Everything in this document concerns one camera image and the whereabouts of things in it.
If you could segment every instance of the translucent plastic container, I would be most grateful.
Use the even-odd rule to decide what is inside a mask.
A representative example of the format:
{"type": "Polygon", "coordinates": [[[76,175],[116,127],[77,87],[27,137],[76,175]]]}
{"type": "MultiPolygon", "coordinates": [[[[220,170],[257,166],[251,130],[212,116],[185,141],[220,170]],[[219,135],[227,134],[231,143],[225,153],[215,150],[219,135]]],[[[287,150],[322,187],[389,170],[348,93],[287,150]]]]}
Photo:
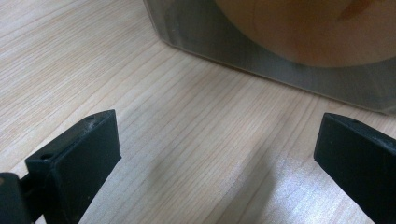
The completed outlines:
{"type": "MultiPolygon", "coordinates": [[[[365,4],[364,6],[353,6],[352,4],[352,7],[348,6],[342,12],[344,14],[348,12],[351,14],[357,13],[357,15],[350,16],[341,13],[341,17],[338,20],[346,20],[346,24],[353,24],[354,20],[358,18],[375,15],[376,10],[381,10],[380,4],[385,4],[387,1],[373,0],[373,9],[368,5],[370,1],[362,0],[362,2],[365,4]]],[[[389,29],[389,34],[385,35],[385,37],[383,35],[384,30],[382,30],[382,36],[375,36],[376,34],[374,36],[363,36],[362,38],[358,35],[357,37],[353,35],[346,36],[346,38],[349,38],[349,44],[346,45],[345,49],[350,43],[353,45],[354,39],[350,38],[356,38],[358,43],[363,41],[364,38],[370,37],[373,43],[378,43],[378,45],[382,46],[386,46],[387,43],[385,42],[388,41],[390,43],[388,43],[390,52],[390,54],[388,52],[388,58],[378,60],[378,57],[375,57],[373,62],[370,62],[370,59],[373,58],[370,57],[371,54],[373,56],[380,54],[367,49],[367,52],[363,51],[365,54],[362,55],[362,58],[368,58],[369,62],[359,60],[354,62],[354,58],[352,58],[351,61],[346,61],[346,64],[343,64],[343,57],[341,57],[332,58],[329,60],[329,64],[326,64],[327,61],[323,61],[326,56],[322,57],[323,55],[320,52],[317,60],[312,57],[311,61],[313,60],[313,62],[309,62],[309,59],[308,61],[304,60],[304,57],[301,60],[293,60],[292,53],[294,51],[287,51],[288,46],[286,46],[286,51],[284,50],[285,48],[281,48],[281,50],[273,49],[271,41],[279,44],[277,40],[281,40],[279,37],[282,37],[282,34],[277,33],[282,31],[281,26],[279,26],[279,29],[274,29],[273,33],[268,32],[268,29],[267,33],[265,33],[265,29],[263,29],[260,35],[264,41],[260,42],[260,39],[249,35],[248,30],[245,30],[244,24],[242,24],[243,22],[241,23],[233,18],[233,12],[228,11],[227,13],[226,7],[220,9],[215,0],[145,0],[145,4],[158,35],[164,42],[173,47],[339,101],[396,115],[396,57],[391,55],[393,51],[396,52],[396,48],[392,48],[392,43],[396,45],[396,33],[394,31],[396,30],[396,16],[393,16],[392,13],[393,10],[394,15],[396,15],[396,7],[384,7],[390,8],[389,11],[383,13],[388,15],[388,17],[380,20],[379,25],[372,22],[372,24],[367,23],[366,26],[364,24],[362,26],[364,29],[367,27],[369,29],[370,27],[383,28],[393,24],[394,29],[389,29]],[[266,35],[269,37],[274,35],[275,38],[265,42],[266,35]]],[[[321,14],[325,15],[325,13],[319,12],[315,13],[315,15],[309,14],[309,16],[321,16],[321,14]]],[[[302,15],[302,13],[294,13],[292,15],[302,15]]],[[[328,38],[327,36],[331,38],[332,32],[323,36],[324,38],[328,38]]],[[[341,52],[337,51],[337,48],[341,51],[343,50],[340,46],[335,46],[334,55],[341,52]]]]}

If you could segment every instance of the wood grain surface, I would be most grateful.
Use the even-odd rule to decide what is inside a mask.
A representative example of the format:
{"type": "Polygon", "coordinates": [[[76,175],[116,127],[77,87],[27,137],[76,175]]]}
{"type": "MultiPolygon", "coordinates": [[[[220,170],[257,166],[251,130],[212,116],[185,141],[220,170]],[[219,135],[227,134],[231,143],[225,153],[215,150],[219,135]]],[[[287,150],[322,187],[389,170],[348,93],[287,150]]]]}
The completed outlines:
{"type": "Polygon", "coordinates": [[[318,128],[395,118],[173,49],[141,0],[0,1],[0,26],[0,171],[117,112],[122,160],[81,223],[372,223],[313,160],[318,128]]]}

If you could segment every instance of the black clamp jaw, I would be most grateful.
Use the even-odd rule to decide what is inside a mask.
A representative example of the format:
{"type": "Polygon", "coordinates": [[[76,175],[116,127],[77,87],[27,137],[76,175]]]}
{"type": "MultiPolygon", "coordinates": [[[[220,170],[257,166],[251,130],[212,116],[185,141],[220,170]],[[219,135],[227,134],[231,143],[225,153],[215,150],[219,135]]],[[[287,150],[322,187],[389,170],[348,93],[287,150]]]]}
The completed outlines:
{"type": "Polygon", "coordinates": [[[25,160],[29,174],[0,174],[0,223],[78,223],[120,160],[114,110],[91,115],[25,160]]]}
{"type": "Polygon", "coordinates": [[[396,140],[355,120],[325,114],[315,160],[375,223],[396,223],[396,140]]]}

